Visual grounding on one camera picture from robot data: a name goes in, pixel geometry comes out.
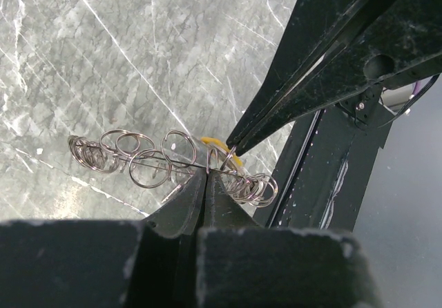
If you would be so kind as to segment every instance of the purple cable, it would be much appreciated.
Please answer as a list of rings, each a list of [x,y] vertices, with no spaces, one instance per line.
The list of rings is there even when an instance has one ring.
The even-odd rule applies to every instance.
[[[415,95],[417,95],[420,91],[421,91],[421,80],[419,80],[419,81],[416,81],[415,83],[414,83],[414,87],[413,87],[413,93],[412,93],[412,95],[413,96],[415,96]]]

